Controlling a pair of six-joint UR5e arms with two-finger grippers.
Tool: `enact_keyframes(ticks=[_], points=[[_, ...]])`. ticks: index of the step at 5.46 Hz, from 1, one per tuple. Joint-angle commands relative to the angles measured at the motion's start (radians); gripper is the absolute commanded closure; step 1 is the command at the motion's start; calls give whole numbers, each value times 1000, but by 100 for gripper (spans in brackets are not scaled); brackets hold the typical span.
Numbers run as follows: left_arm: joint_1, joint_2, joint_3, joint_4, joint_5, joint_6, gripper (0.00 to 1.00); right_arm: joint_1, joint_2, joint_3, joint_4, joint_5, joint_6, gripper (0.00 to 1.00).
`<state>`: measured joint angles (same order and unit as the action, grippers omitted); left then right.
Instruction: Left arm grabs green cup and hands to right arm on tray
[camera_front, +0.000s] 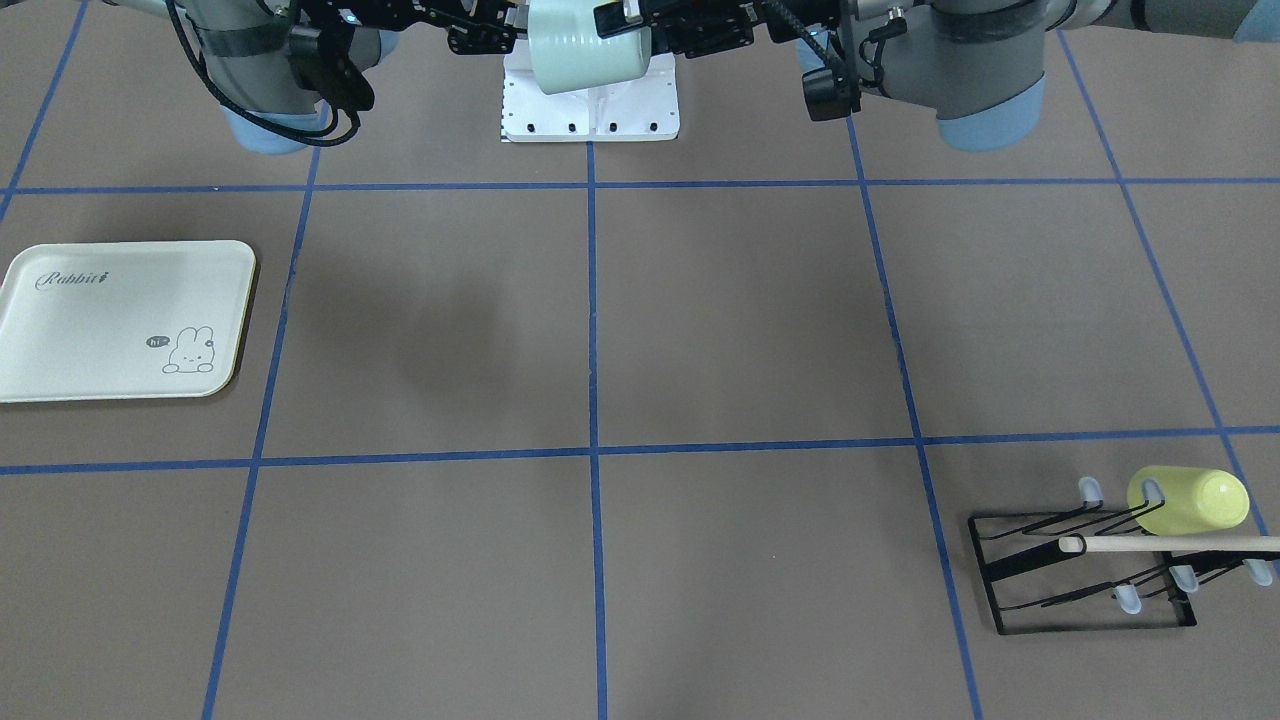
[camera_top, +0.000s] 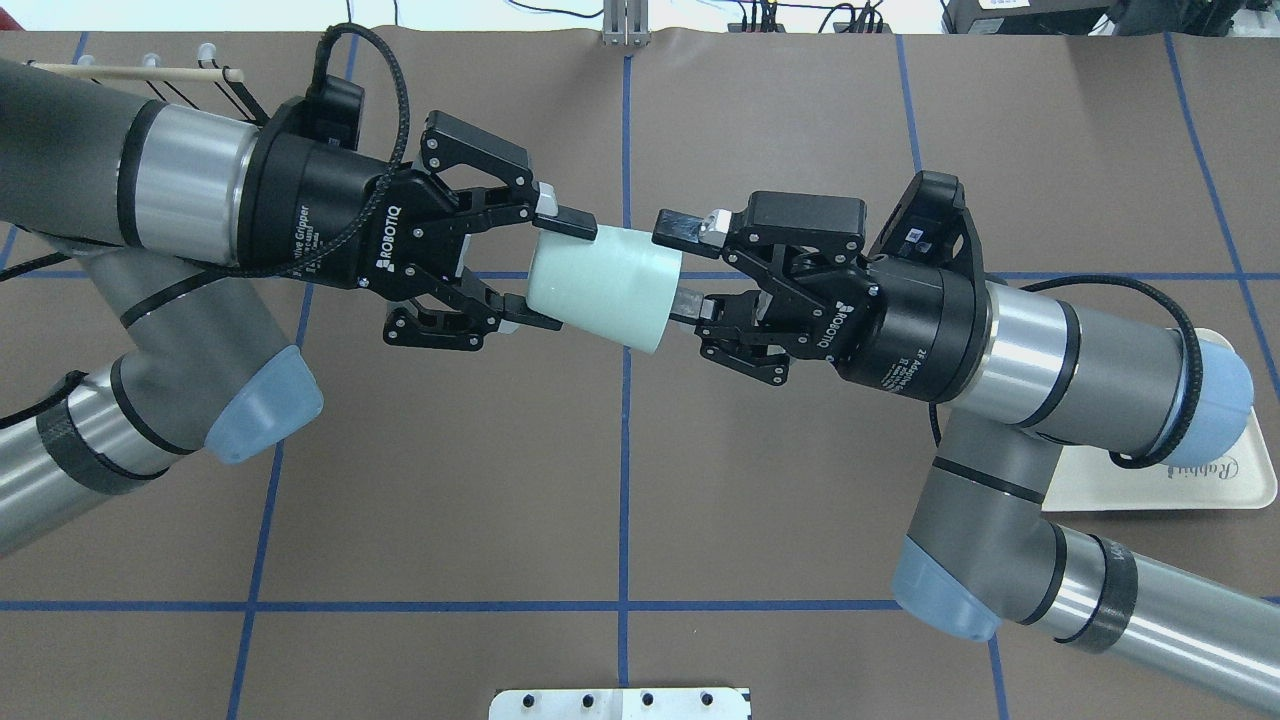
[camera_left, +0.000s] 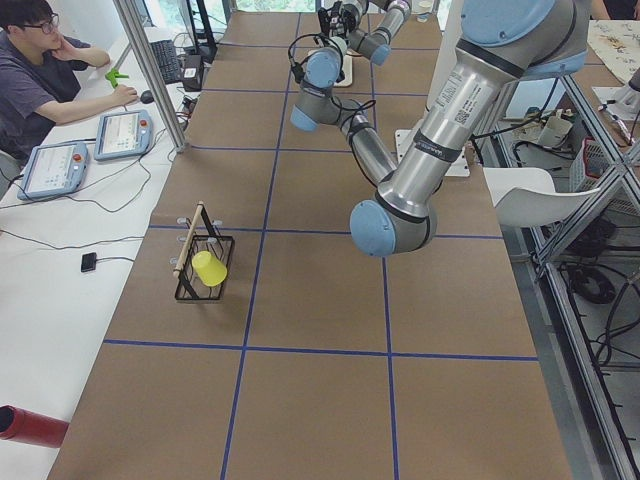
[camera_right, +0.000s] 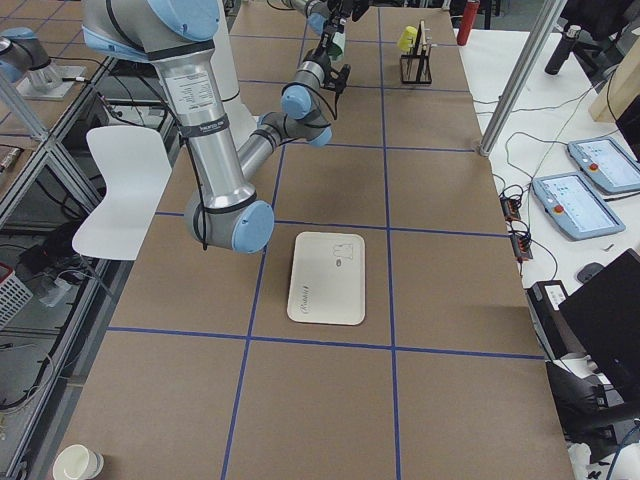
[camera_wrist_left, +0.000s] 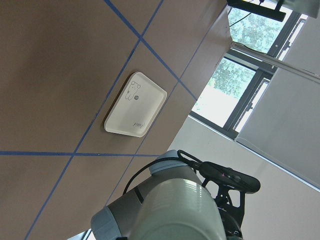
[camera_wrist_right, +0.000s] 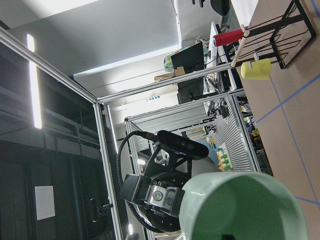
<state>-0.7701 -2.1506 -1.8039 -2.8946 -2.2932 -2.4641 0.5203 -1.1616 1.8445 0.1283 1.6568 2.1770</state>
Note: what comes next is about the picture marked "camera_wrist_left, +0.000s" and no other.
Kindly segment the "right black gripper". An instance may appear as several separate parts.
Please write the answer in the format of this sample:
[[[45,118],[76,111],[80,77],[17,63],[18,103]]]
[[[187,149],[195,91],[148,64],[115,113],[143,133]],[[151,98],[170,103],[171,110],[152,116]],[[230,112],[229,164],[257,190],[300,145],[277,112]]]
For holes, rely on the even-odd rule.
[[[231,185],[218,184],[218,193],[214,201],[218,207],[219,214],[224,227],[227,240],[243,240],[241,225],[245,215],[245,192],[246,184],[243,181]],[[240,192],[240,205],[236,207],[232,203],[230,190]]]

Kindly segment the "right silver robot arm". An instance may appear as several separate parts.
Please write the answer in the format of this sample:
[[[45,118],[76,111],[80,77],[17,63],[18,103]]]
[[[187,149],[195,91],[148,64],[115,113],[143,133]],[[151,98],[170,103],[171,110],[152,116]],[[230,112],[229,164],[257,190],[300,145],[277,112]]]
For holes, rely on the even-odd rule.
[[[171,179],[186,179],[202,187],[209,182],[218,185],[214,198],[228,240],[241,240],[245,213],[245,193],[238,184],[240,172],[212,162],[201,161],[183,150],[169,150],[135,173],[122,196],[105,206],[91,219],[91,230],[97,240],[126,240],[135,218],[147,197],[158,184]]]

